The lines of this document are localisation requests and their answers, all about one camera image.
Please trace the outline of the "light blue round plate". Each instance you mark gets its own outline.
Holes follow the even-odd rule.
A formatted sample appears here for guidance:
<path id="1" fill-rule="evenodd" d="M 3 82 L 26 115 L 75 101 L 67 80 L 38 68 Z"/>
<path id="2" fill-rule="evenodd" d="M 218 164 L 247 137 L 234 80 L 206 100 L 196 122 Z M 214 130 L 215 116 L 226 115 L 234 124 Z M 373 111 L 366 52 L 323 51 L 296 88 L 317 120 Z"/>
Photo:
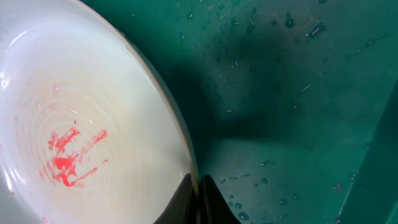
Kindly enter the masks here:
<path id="1" fill-rule="evenodd" d="M 154 223 L 197 168 L 160 75 L 81 1 L 1 2 L 1 222 Z"/>

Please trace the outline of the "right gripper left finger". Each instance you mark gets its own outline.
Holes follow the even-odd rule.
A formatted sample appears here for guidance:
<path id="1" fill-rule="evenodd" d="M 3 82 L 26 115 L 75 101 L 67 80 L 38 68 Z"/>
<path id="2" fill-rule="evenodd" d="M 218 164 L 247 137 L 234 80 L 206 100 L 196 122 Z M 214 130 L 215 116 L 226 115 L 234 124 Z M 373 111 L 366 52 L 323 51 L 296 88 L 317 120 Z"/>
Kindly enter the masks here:
<path id="1" fill-rule="evenodd" d="M 154 224 L 196 224 L 197 205 L 191 174 L 186 174 Z"/>

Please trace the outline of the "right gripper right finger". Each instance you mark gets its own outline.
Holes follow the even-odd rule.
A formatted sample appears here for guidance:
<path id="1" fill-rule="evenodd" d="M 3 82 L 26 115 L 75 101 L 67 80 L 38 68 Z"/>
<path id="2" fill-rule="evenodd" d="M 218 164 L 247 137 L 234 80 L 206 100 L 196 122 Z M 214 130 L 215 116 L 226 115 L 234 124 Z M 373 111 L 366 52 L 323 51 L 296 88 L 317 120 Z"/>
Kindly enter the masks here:
<path id="1" fill-rule="evenodd" d="M 202 224 L 240 224 L 210 175 L 201 178 L 199 201 Z"/>

